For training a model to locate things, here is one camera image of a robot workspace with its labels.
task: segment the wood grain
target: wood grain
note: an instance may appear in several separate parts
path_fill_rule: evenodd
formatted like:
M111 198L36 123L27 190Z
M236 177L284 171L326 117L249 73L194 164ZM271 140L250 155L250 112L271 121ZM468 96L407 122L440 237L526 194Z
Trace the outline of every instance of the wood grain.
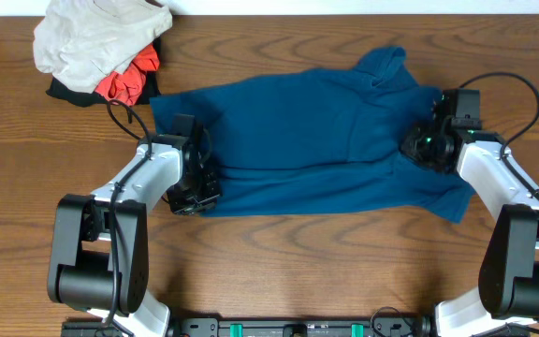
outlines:
M132 157L134 142L101 106L44 91L39 18L0 18L0 336L59 335L80 316L46 294L55 207L87 194ZM163 36L162 93L311 67L349 68L402 45L421 83L453 87L492 70L539 87L539 16L178 17ZM505 136L532 117L531 94L484 80L486 127ZM153 125L149 107L138 107ZM539 183L539 123L513 146ZM224 316L361 316L428 310L476 285L493 228L475 198L462 224L420 209L332 216L203 219L158 205L149 220L150 290L185 311Z

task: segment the blue polo shirt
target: blue polo shirt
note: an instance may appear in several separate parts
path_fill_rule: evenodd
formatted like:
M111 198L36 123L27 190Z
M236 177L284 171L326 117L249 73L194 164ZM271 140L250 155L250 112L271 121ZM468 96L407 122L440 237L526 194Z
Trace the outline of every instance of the blue polo shirt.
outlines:
M350 70L312 69L151 98L158 133L176 113L210 131L224 195L206 216L328 214L404 205L459 222L473 189L399 152L431 121L438 88L418 85L405 51L382 48Z

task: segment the black cable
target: black cable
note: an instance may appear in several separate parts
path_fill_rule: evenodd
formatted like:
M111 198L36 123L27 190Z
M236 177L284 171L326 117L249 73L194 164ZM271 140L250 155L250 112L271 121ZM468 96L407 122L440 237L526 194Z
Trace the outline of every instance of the black cable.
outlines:
M211 157L211 153L213 152L213 143L211 142L211 134L206 128L203 129L203 132L205 132L205 136L207 136L207 143L209 146L208 146L207 153L203 155L203 157L201 157L201 160L199 161L200 165L205 164L205 162L209 160L209 158Z
M123 326L117 324L115 321L113 323L111 323L111 326L109 327L99 327L95 330L95 337L111 337L109 335L107 335L107 333L105 331L108 331L108 330L118 330L119 332L125 334L126 336L128 337L134 337L134 333L126 330Z
M501 146L500 152L501 152L501 160L504 163L504 165L509 169L509 171L511 171L511 173L515 176L515 178L517 178L517 180L519 180L519 182L521 184L523 184L523 186L525 186L525 188L532 194L532 197L539 201L539 188L538 189L533 188L525 180L525 178L523 178L521 176L521 174L519 174L519 172L517 172L515 167L513 167L513 165L508 160L509 155L504 152L504 151L506 151L506 148L509 146L509 144L511 142L513 142L513 140L518 139L519 137L521 137L524 133L526 133L528 130L530 130L532 128L532 126L535 125L535 123L538 121L538 119L539 119L539 92L538 92L538 89L535 87L535 85L533 85L526 78L524 78L524 77L522 77L522 76L520 76L518 74L514 74L514 73L510 73L510 72L504 72L504 71L491 72L491 73L486 73L486 74L476 76L476 77L474 77L474 78L472 78L472 79L470 79L468 81L465 81L463 84L461 84L461 86L459 88L464 88L467 85L469 85L469 84L471 84L471 83L473 83L475 81L478 81L478 80L481 80L481 79L484 79L484 78L488 78L488 77L495 77L495 76L510 77L510 78L522 81L524 84L526 84L532 90L533 96L535 97L536 112L535 112L535 115L533 116L532 121L529 122L525 127L523 127L515 135L513 135L513 137L511 137L509 140L507 140ZM504 331L506 329L509 329L509 327L515 327L515 328L520 329L520 330L525 330L525 331L528 331L528 332L538 333L539 334L539 329L526 327L526 326L522 326L522 325L519 325L519 324L506 324L506 325L498 328L497 330L494 330L494 331L488 332L487 334L483 334L483 335L479 335L479 336L480 337L492 336L492 335L494 335L496 333L499 333L499 332L502 332L502 331Z
M147 140L147 152L145 155L143 155L142 159L137 162L137 164L132 167L126 174L120 179L119 182L116 182L114 184L113 192L111 193L111 198L109 200L109 239L111 240L111 271L113 273L113 288L111 291L111 306L109 308L108 316L105 318L105 320L102 323L102 327L106 328L113 322L113 317L115 316L115 313L118 311L118 301L119 301L119 289L120 289L120 265L118 261L118 239L116 238L116 223L118 219L116 218L116 209L115 209L115 203L120 195L122 193L122 190L124 188L124 185L130 179L130 177L151 158L151 154L153 152L153 145L152 145L152 139L151 134L149 133L149 129L147 129L147 126L144 124L142 119L140 119L140 116L136 112L134 112L130 107L128 107L124 102L119 101L117 99L112 99L109 102L107 102L108 106L108 113L111 119L127 134L131 135L132 137L136 137L139 139L139 137L128 130L125 126L123 126L113 115L111 112L111 104L117 104L121 105L126 109L126 113L128 114L128 122L132 121L132 117L136 118L138 123L140 124L140 127L142 127L143 132L145 133L145 139Z
M447 115L446 117L444 117L444 119L442 120L442 125L440 125L440 136L444 135L448 120L452 120L452 119L453 119L453 115Z
M394 307L389 307L389 306L385 306L385 307L382 307L380 309L378 309L375 313L373 313L373 315L371 315L371 318L370 318L370 329L371 331L373 331L376 335L378 335L379 337L386 337L384 334L382 334L382 332L380 332L374 325L373 325L373 321L375 319L375 317L380 314L381 311L385 310L385 309L389 309L389 310L392 310L394 312L396 312L399 317L402 319L402 321L404 322L404 324L406 324L410 329L411 329L411 334L409 335L413 335L413 324L409 323L408 320L406 320L406 318L404 316L402 316L401 312L397 309L397 308L394 308Z

